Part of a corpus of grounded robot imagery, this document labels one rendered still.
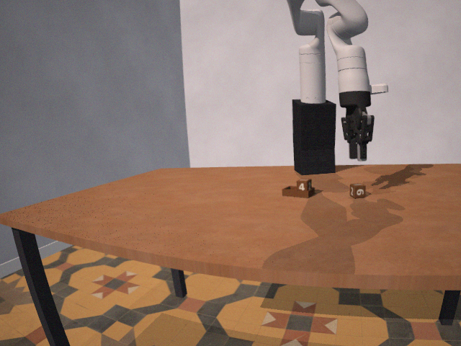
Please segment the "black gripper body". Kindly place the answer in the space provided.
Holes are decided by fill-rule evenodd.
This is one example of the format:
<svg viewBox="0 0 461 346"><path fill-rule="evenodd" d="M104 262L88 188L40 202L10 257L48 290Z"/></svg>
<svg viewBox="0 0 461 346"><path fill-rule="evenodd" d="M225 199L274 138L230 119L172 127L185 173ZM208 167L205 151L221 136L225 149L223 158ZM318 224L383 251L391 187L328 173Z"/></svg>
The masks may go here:
<svg viewBox="0 0 461 346"><path fill-rule="evenodd" d="M346 115L355 115L357 129L361 130L362 112L367 114L366 107L371 105L370 92L351 91L339 93L341 107L346 108Z"/></svg>

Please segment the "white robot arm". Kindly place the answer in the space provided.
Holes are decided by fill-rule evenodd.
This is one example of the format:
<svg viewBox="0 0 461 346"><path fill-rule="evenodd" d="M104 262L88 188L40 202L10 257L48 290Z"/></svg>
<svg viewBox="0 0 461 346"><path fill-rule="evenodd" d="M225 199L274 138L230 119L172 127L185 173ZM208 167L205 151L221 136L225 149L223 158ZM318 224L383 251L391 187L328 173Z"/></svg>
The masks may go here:
<svg viewBox="0 0 461 346"><path fill-rule="evenodd" d="M332 6L338 12L327 21L327 33L337 58L339 93L368 91L388 92L387 84L370 85L364 48L352 45L351 37L368 27L365 10L356 0L315 0L319 6ZM298 35L315 35L299 47L300 100L304 103L326 102L325 19L322 10L301 10L304 0L287 0L293 27ZM299 11L300 9L300 11ZM347 46L350 45L350 46Z"/></svg>

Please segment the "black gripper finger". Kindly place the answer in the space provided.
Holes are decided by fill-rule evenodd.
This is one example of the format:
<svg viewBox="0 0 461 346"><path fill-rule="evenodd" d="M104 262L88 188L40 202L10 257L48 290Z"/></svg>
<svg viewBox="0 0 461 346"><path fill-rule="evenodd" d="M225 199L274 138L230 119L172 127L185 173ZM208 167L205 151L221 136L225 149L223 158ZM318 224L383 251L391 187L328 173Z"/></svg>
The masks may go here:
<svg viewBox="0 0 461 346"><path fill-rule="evenodd" d="M367 144L368 142L372 141L375 117L374 115L368 115L365 112L362 112L361 130L357 129L355 115L350 115L350 120L352 123L354 135L356 135L357 137L357 144L359 144L357 145L357 160L366 161L367 160Z"/></svg>
<svg viewBox="0 0 461 346"><path fill-rule="evenodd" d="M346 120L345 120L346 118ZM349 143L349 158L357 159L357 138L354 135L354 131L350 130L350 115L341 118L341 124L344 133L344 140L347 140Z"/></svg>

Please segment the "brown rectangular tray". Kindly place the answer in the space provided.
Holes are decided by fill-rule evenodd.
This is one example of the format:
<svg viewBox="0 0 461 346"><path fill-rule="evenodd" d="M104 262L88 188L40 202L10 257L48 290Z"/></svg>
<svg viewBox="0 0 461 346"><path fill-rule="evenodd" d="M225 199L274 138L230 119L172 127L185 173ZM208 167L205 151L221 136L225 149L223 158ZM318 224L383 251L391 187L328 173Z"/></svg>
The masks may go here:
<svg viewBox="0 0 461 346"><path fill-rule="evenodd" d="M310 190L297 190L297 186L288 186L282 189L282 196L309 198L315 194L315 188L312 187Z"/></svg>

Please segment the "brown digit cube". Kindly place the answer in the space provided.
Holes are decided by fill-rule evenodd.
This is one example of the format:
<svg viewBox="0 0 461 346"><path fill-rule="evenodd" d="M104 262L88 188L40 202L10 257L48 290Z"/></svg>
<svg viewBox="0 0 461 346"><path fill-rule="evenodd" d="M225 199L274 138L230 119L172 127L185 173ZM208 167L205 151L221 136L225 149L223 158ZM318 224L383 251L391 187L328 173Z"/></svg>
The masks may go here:
<svg viewBox="0 0 461 346"><path fill-rule="evenodd" d="M297 180L297 190L310 190L312 188L311 179L299 179Z"/></svg>
<svg viewBox="0 0 461 346"><path fill-rule="evenodd" d="M355 198L365 198L365 185L361 183L350 184L350 196Z"/></svg>

